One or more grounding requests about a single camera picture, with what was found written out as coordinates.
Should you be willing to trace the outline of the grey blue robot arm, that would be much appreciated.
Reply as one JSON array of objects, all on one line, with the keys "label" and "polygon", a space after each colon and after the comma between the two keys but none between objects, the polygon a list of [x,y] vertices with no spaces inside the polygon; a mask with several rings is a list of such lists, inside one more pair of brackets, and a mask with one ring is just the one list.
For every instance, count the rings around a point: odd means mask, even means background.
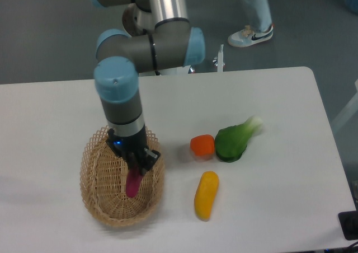
[{"label": "grey blue robot arm", "polygon": [[92,0],[101,7],[131,4],[150,26],[130,36],[111,29],[97,40],[95,87],[109,125],[107,144],[128,168],[145,175],[160,153],[149,149],[139,93],[139,74],[201,63],[205,40],[189,22],[185,0]]}]

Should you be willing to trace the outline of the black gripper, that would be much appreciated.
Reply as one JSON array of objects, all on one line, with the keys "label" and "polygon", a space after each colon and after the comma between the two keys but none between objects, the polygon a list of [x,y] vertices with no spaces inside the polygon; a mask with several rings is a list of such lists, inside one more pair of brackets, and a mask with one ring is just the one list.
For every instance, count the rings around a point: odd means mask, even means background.
[{"label": "black gripper", "polygon": [[145,126],[129,137],[118,136],[114,129],[110,128],[107,131],[106,144],[115,156],[128,164],[129,171],[138,171],[141,176],[148,172],[147,166],[154,166],[161,156],[158,151],[149,149]]}]

